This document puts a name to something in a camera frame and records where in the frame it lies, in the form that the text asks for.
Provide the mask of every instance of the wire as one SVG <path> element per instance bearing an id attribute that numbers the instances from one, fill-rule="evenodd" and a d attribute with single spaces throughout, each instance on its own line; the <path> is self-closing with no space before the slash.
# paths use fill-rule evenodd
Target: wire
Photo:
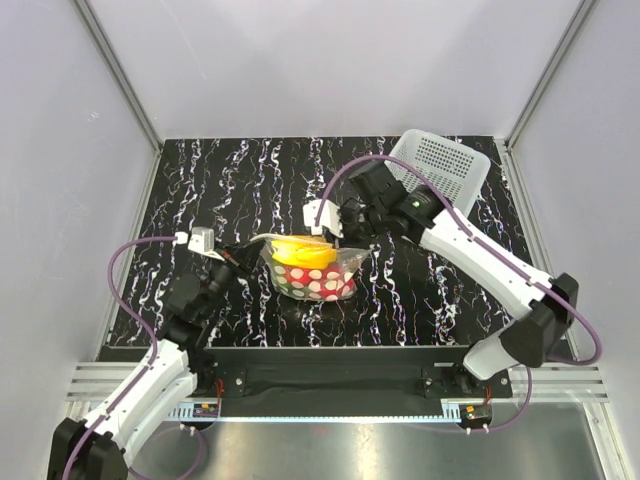
<path id="1" fill-rule="evenodd" d="M 484 399 L 482 405 L 489 405 L 489 401 L 491 401 L 491 385 L 487 387 L 487 398 Z"/>
<path id="2" fill-rule="evenodd" d="M 364 157 L 360 157 L 360 158 L 356 158 L 354 160 L 351 160 L 346 165 L 344 165 L 340 170 L 338 170 L 338 172 L 336 172 L 336 174 L 333 176 L 333 178 L 329 182 L 329 185 L 327 185 L 327 188 L 324 190 L 324 193 L 322 194 L 322 200 L 320 201 L 320 206 L 318 208 L 318 213 L 316 215 L 316 222 L 315 222 L 316 226 L 318 226 L 320 224 L 320 215 L 322 214 L 322 209 L 324 208 L 324 204 L 327 202 L 327 199 L 329 198 L 329 195 L 331 194 L 332 190 L 335 188 L 336 183 L 338 182 L 340 177 L 342 177 L 345 173 L 347 173 L 349 170 L 351 170 L 352 168 L 356 167 L 357 165 L 360 165 L 362 163 L 368 163 L 368 162 L 376 161 L 376 160 L 385 160 L 385 161 L 394 163 L 396 165 L 401 166 L 405 170 L 411 172 L 412 174 L 414 174 L 418 178 L 418 180 L 420 180 L 427 187 L 429 187 L 429 189 L 438 198 L 438 200 L 440 200 L 440 202 L 442 203 L 444 208 L 447 210 L 447 212 L 449 212 L 449 214 L 451 215 L 453 220 L 456 222 L 456 224 L 458 225 L 460 230 L 462 230 L 467 235 L 469 240 L 476 242 L 484 250 L 486 250 L 491 255 L 493 255 L 493 257 L 495 257 L 497 260 L 502 262 L 506 267 L 508 267 L 511 271 L 516 273 L 518 276 L 520 276 L 521 278 L 523 278 L 527 282 L 530 281 L 529 275 L 527 275 L 526 272 L 521 270 L 520 267 L 518 267 L 516 264 L 514 264 L 511 260 L 509 260 L 506 256 L 504 256 L 498 250 L 493 248 L 487 242 L 485 242 L 481 238 L 478 238 L 478 237 L 476 237 L 476 236 L 474 236 L 472 234 L 471 229 L 464 223 L 464 221 L 456 213 L 456 211 L 453 208 L 453 206 L 451 205 L 451 203 L 449 203 L 449 200 L 447 200 L 445 198 L 445 196 L 433 185 L 433 183 L 431 183 L 429 181 L 429 179 L 426 176 L 424 176 L 422 173 L 420 173 L 415 167 L 413 167 L 413 166 L 411 166 L 411 165 L 409 165 L 409 164 L 407 164 L 407 163 L 405 163 L 405 162 L 403 162 L 401 160 L 398 160 L 397 158 L 390 157 L 388 155 L 366 155 Z M 553 298 L 556 302 L 558 302 L 562 306 L 562 308 L 564 308 L 570 314 L 572 314 L 578 320 L 578 322 L 580 322 L 580 324 L 587 330 L 587 332 L 589 333 L 589 335 L 593 339 L 593 343 L 595 345 L 595 352 L 594 352 L 593 356 L 591 358 L 586 359 L 586 360 L 573 360 L 573 359 L 570 359 L 570 358 L 559 357 L 559 356 L 556 356 L 556 355 L 549 355 L 547 358 L 549 358 L 550 360 L 556 361 L 556 362 L 562 362 L 562 363 L 566 363 L 566 364 L 569 364 L 569 365 L 591 365 L 591 364 L 597 362 L 600 359 L 601 355 L 602 355 L 602 342 L 600 341 L 600 337 L 599 337 L 598 333 L 595 331 L 595 329 L 593 328 L 593 326 L 587 321 L 587 319 L 585 317 L 582 316 L 582 314 L 580 312 L 578 312 L 578 310 L 576 310 L 573 307 L 573 305 L 571 305 L 569 302 L 567 302 L 564 298 L 562 298 L 556 292 L 554 292 L 553 290 L 551 290 L 547 286 L 542 285 L 539 282 L 533 283 L 533 286 L 536 287 L 538 290 L 544 292 L 545 295 L 548 295 L 549 297 Z"/>
<path id="3" fill-rule="evenodd" d="M 360 201 L 356 197 L 349 197 L 344 202 L 342 202 L 342 205 L 340 205 L 340 208 L 345 207 L 346 205 L 349 204 L 349 202 L 356 202 L 357 205 L 360 205 Z"/>
<path id="4" fill-rule="evenodd" d="M 140 325 L 149 334 L 149 337 L 151 338 L 151 359 L 149 360 L 149 363 L 140 370 L 140 372 L 135 376 L 135 378 L 133 378 L 133 380 L 122 390 L 120 395 L 116 397 L 116 399 L 111 403 L 111 405 L 109 405 L 106 408 L 107 414 L 111 413 L 118 406 L 118 404 L 127 396 L 127 394 L 140 381 L 140 379 L 145 375 L 145 373 L 149 371 L 149 368 L 151 367 L 151 365 L 153 365 L 153 362 L 155 362 L 158 354 L 158 339 L 156 338 L 153 328 L 138 313 L 134 312 L 131 309 L 131 307 L 125 303 L 125 301 L 120 297 L 120 294 L 118 293 L 118 289 L 116 288 L 115 281 L 113 280 L 113 270 L 114 270 L 115 263 L 120 257 L 120 255 L 122 255 L 122 252 L 124 252 L 125 250 L 133 246 L 140 245 L 143 243 L 173 242 L 174 240 L 176 240 L 176 237 L 138 238 L 136 240 L 127 242 L 124 245 L 122 245 L 120 248 L 118 248 L 118 250 L 115 251 L 111 259 L 109 260 L 109 265 L 107 266 L 107 283 L 109 284 L 109 290 L 111 291 L 111 294 L 115 298 L 118 305 L 120 305 L 120 307 L 122 307 L 122 309 L 125 312 L 131 315 L 131 317 L 133 317 L 133 319 L 138 323 L 138 325 Z M 71 475 L 71 469 L 73 468 L 73 464 L 76 461 L 76 458 L 80 453 L 80 450 L 82 450 L 82 447 L 84 447 L 84 445 L 87 443 L 87 441 L 89 440 L 89 437 L 91 437 L 91 434 L 93 434 L 93 432 L 100 426 L 100 424 L 105 420 L 105 418 L 107 418 L 106 415 L 100 415 L 96 419 L 96 421 L 93 424 L 91 424 L 91 426 L 89 426 L 87 430 L 84 432 L 84 434 L 80 437 L 80 439 L 78 440 L 78 443 L 76 443 L 76 446 L 71 451 L 71 455 L 69 455 L 69 459 L 67 460 L 67 463 L 62 472 L 62 480 L 69 480 L 69 477 Z"/>
<path id="5" fill-rule="evenodd" d="M 186 427 L 185 425 L 179 425 L 177 427 L 167 428 L 162 432 L 155 434 L 149 440 L 151 439 L 157 440 L 158 438 L 164 436 L 168 432 L 173 432 L 175 430 L 184 430 L 185 427 Z M 185 480 L 187 477 L 189 477 L 196 470 L 196 468 L 200 466 L 200 463 L 202 463 L 202 459 L 204 458 L 204 453 L 207 446 L 207 440 L 204 434 L 195 427 L 191 427 L 190 431 L 192 436 L 195 434 L 198 437 L 198 455 L 196 456 L 196 459 L 193 461 L 193 464 L 191 464 L 189 469 L 185 473 L 180 475 L 178 478 L 176 478 L 175 480 Z M 136 470 L 134 470 L 133 467 L 129 468 L 129 472 L 131 473 L 131 475 L 133 475 L 139 480 L 151 480 L 149 477 L 145 477 L 144 475 L 138 473 Z"/>
<path id="6" fill-rule="evenodd" d="M 224 381 L 219 378 L 215 382 L 216 393 L 218 394 L 218 408 L 220 408 L 220 401 L 222 400 L 222 392 L 224 392 Z"/>
<path id="7" fill-rule="evenodd" d="M 520 407 L 520 410 L 518 410 L 518 412 L 508 421 L 506 421 L 505 423 L 501 423 L 500 425 L 496 425 L 495 427 L 491 427 L 491 428 L 487 428 L 487 430 L 462 430 L 460 428 L 457 428 L 455 430 L 445 430 L 443 428 L 437 428 L 437 427 L 431 427 L 431 426 L 427 426 L 427 425 L 416 425 L 413 424 L 412 426 L 415 428 L 419 428 L 421 430 L 428 430 L 430 432 L 435 432 L 435 433 L 454 433 L 454 434 L 459 434 L 459 433 L 464 433 L 466 435 L 469 434 L 478 434 L 478 433 L 491 433 L 491 432 L 499 432 L 500 430 L 505 430 L 507 428 L 509 428 L 510 426 L 512 426 L 513 424 L 515 424 L 520 417 L 522 417 L 523 413 L 525 412 L 525 410 L 527 409 L 527 407 L 529 406 L 529 404 L 531 403 L 531 394 L 533 393 L 533 375 L 531 373 L 531 369 L 529 367 L 525 367 L 527 370 L 527 394 L 525 395 L 524 398 L 524 402 L 522 402 L 522 406 Z"/>

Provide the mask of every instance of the metal frame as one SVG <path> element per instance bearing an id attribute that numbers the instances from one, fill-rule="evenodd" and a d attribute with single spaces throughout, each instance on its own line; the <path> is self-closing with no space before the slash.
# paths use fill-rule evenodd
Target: metal frame
<path id="1" fill-rule="evenodd" d="M 135 362 L 86 362 L 76 367 L 67 393 L 67 401 L 101 401 L 113 393 L 138 364 Z M 533 370 L 534 403 L 606 403 L 609 401 L 600 372 L 596 367 L 543 365 Z M 526 373 L 516 367 L 510 373 L 514 396 L 524 396 Z M 465 403 L 469 399 L 447 399 L 445 404 Z M 511 398 L 494 398 L 495 403 L 511 403 Z"/>
<path id="2" fill-rule="evenodd" d="M 598 4 L 598 2 L 599 0 L 582 0 L 580 2 L 580 5 L 578 5 L 578 8 L 576 8 L 573 17 L 569 21 L 569 25 L 567 25 L 566 30 L 560 38 L 560 42 L 553 51 L 549 62 L 547 62 L 547 65 L 545 66 L 544 71 L 542 72 L 542 75 L 538 80 L 538 83 L 536 83 L 531 96 L 527 100 L 522 113 L 520 113 L 518 120 L 516 120 L 511 133 L 509 133 L 509 135 L 505 139 L 506 144 L 509 146 L 509 148 L 513 148 L 518 142 L 520 136 L 522 135 L 522 131 L 527 126 L 527 123 L 529 123 L 529 119 L 533 115 L 533 112 L 538 106 L 538 103 L 540 103 L 540 100 L 547 90 L 547 87 L 558 71 L 558 67 L 560 67 L 560 65 L 566 58 L 569 49 L 573 45 L 573 42 L 584 27 L 587 19 L 589 18 L 591 12 Z"/>
<path id="3" fill-rule="evenodd" d="M 520 219 L 520 223 L 524 231 L 527 246 L 529 247 L 529 251 L 531 253 L 532 263 L 535 267 L 538 267 L 549 273 L 553 273 L 551 260 L 549 259 L 549 254 L 547 253 L 547 249 L 540 235 L 538 222 L 533 213 L 531 201 L 527 194 L 527 190 L 522 179 L 518 163 L 513 155 L 513 151 L 510 147 L 507 147 L 505 140 L 495 139 L 495 144 L 500 154 L 504 174 L 507 178 L 507 181 L 509 182 L 513 202 L 515 204 L 516 211 L 518 212 L 518 218 Z M 571 348 L 571 352 L 573 353 L 573 355 L 575 357 L 579 357 L 580 351 L 575 340 L 574 328 L 568 330 L 567 340 L 569 341 L 569 347 Z M 588 399 L 583 399 L 582 394 L 585 393 L 584 390 L 576 392 L 573 388 L 573 382 L 569 381 L 568 378 L 560 379 L 561 382 L 560 385 L 558 385 L 560 387 L 559 390 L 564 391 L 567 396 L 574 396 L 576 395 L 576 393 L 578 393 L 578 395 L 576 396 L 576 402 L 582 403 L 582 406 L 584 408 L 585 415 L 587 417 L 587 423 L 589 425 L 591 435 L 596 445 L 598 457 L 600 458 L 600 463 L 605 472 L 606 478 L 616 480 L 631 480 L 635 478 L 635 476 L 633 474 L 633 471 L 631 470 L 629 461 L 627 460 L 628 457 L 624 450 L 618 428 L 615 424 L 615 420 L 611 412 L 611 405 L 608 398 L 606 397 L 605 386 L 602 382 L 600 372 L 598 371 L 597 367 L 589 368 L 593 370 L 587 376 L 587 378 L 595 380 L 599 383 L 599 386 L 596 387 L 594 385 L 592 387 L 594 389 L 588 389 L 586 393 L 588 395 L 588 392 L 593 391 L 604 394 L 602 402 L 593 402 L 588 401 Z M 515 394 L 519 390 L 518 381 L 514 380 L 513 377 L 511 380 L 512 388 Z"/>
<path id="4" fill-rule="evenodd" d="M 73 5 L 78 12 L 78 15 L 82 19 L 83 23 L 87 27 L 91 38 L 93 39 L 96 48 L 100 52 L 100 56 L 102 56 L 103 60 L 111 76 L 116 82 L 120 93 L 122 93 L 122 97 L 129 105 L 131 109 L 131 113 L 135 117 L 138 125 L 142 129 L 142 133 L 147 138 L 151 148 L 153 148 L 155 153 L 160 152 L 163 145 L 163 140 L 158 135 L 155 127 L 151 123 L 149 116 L 144 110 L 140 99 L 136 95 L 136 92 L 133 90 L 131 86 L 131 82 L 129 81 L 127 75 L 116 56 L 107 35 L 98 20 L 93 8 L 89 4 L 88 0 L 71 0 Z"/>
<path id="5" fill-rule="evenodd" d="M 156 173 L 158 172 L 158 166 L 160 165 L 160 158 L 162 157 L 162 151 L 158 151 L 155 153 L 153 162 L 151 167 L 149 168 L 149 172 L 147 173 L 147 178 L 145 179 L 144 186 L 142 188 L 142 195 L 140 195 L 140 201 L 138 202 L 138 207 L 136 209 L 136 215 L 133 220 L 133 224 L 131 225 L 131 231 L 129 233 L 129 239 L 133 240 L 138 238 L 140 233 L 140 228 L 142 227 L 142 221 L 144 220 L 144 214 L 147 209 L 147 204 L 149 203 L 149 197 L 151 196 L 151 190 L 153 188 L 153 181 L 156 178 Z M 118 287 L 118 293 L 122 295 L 124 291 L 125 284 L 127 282 L 127 276 L 129 275 L 129 268 L 131 267 L 131 262 L 133 261 L 133 254 L 135 249 L 129 248 L 122 254 L 122 264 L 120 270 L 118 271 L 118 277 L 115 280 L 115 284 Z M 113 329 L 113 325 L 116 321 L 116 317 L 118 315 L 119 306 L 116 303 L 113 297 L 109 297 L 109 303 L 107 305 L 105 315 L 104 315 L 104 335 L 100 338 L 100 343 L 97 345 L 95 349 L 94 358 L 98 358 L 102 347 L 108 344 L 109 339 L 111 337 L 111 332 Z"/>
<path id="6" fill-rule="evenodd" d="M 100 401 L 76 400 L 67 403 L 66 416 L 72 420 L 82 420 L 90 410 L 97 408 Z M 216 417 L 203 418 L 193 414 L 195 403 L 216 405 L 217 398 L 198 398 L 193 402 L 181 402 L 165 419 L 166 422 L 188 423 L 458 423 L 460 407 L 457 404 L 442 404 L 442 415 L 425 415 L 413 417 Z"/>

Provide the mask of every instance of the yellow object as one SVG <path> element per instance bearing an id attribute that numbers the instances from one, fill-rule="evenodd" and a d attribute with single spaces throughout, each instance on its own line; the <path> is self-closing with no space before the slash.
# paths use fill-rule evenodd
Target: yellow object
<path id="1" fill-rule="evenodd" d="M 296 239 L 322 242 L 321 245 L 297 242 Z M 272 240 L 273 259 L 284 265 L 322 270 L 335 262 L 337 250 L 322 238 L 291 235 L 287 240 Z"/>

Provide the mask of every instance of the white plastic basket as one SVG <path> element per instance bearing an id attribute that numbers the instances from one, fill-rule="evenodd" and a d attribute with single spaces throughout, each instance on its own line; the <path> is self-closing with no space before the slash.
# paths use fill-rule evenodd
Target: white plastic basket
<path id="1" fill-rule="evenodd" d="M 491 165 L 486 155 L 472 148 L 420 130 L 406 131 L 390 155 L 419 170 L 465 217 L 478 198 Z M 420 185 L 401 166 L 387 162 L 387 167 L 407 191 Z"/>

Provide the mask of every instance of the white backdrop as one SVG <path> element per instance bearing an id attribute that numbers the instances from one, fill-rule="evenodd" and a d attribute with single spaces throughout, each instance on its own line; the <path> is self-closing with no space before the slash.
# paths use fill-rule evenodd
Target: white backdrop
<path id="1" fill-rule="evenodd" d="M 505 136 L 579 0 L 91 0 L 163 137 Z"/>
<path id="2" fill-rule="evenodd" d="M 638 18 L 637 0 L 598 4 L 515 148 L 553 266 L 578 279 L 578 306 L 602 337 L 600 367 L 636 474 Z"/>
<path id="3" fill-rule="evenodd" d="M 0 2 L 0 65 L 0 476 L 42 479 L 152 152 L 70 1 Z"/>

